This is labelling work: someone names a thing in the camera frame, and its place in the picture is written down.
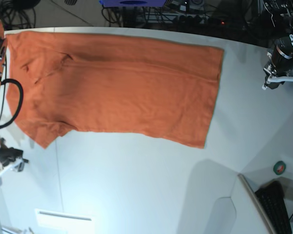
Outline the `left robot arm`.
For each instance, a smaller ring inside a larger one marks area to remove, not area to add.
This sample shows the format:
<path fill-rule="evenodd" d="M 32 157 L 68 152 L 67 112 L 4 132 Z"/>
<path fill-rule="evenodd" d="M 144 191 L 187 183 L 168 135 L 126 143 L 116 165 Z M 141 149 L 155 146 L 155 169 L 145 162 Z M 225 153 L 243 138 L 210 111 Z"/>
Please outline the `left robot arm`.
<path fill-rule="evenodd" d="M 285 82 L 293 82 L 293 0 L 264 0 L 275 35 L 273 46 L 267 50 L 268 62 L 263 67 L 263 90 L 276 89 Z"/>

